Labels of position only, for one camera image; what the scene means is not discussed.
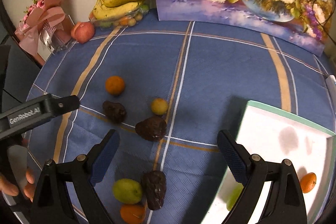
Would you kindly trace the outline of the person's left hand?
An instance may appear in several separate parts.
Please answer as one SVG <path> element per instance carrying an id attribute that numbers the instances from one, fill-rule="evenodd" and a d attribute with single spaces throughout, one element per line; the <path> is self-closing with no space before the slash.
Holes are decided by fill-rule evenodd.
<path id="1" fill-rule="evenodd" d="M 23 193 L 32 201 L 35 193 L 35 178 L 32 170 L 29 168 L 26 170 L 26 180 L 27 184 L 23 188 Z M 18 187 L 9 182 L 3 174 L 0 175 L 0 188 L 1 192 L 9 196 L 17 196 L 19 194 Z"/>

